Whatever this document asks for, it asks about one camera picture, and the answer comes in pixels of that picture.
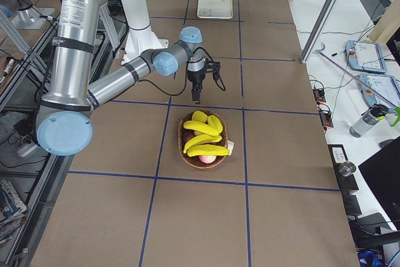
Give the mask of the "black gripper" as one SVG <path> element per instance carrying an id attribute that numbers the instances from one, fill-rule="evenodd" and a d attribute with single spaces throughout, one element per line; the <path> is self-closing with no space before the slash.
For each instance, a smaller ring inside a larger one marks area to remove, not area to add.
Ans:
<path id="1" fill-rule="evenodd" d="M 204 71 L 187 71 L 187 79 L 192 83 L 192 101 L 196 104 L 201 103 L 201 91 L 205 79 Z"/>

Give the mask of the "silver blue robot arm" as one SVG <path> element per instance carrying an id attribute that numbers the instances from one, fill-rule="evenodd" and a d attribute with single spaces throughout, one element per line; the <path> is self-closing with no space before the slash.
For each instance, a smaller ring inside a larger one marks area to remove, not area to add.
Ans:
<path id="1" fill-rule="evenodd" d="M 69 156 L 90 142 L 93 110 L 118 97 L 153 71 L 163 76 L 186 66 L 192 98 L 199 101 L 206 61 L 201 31 L 183 28 L 169 44 L 151 29 L 146 0 L 121 0 L 128 25 L 127 50 L 121 67 L 95 82 L 89 73 L 101 9 L 108 0 L 62 0 L 50 88 L 40 102 L 36 121 L 39 145 L 51 154 Z"/>

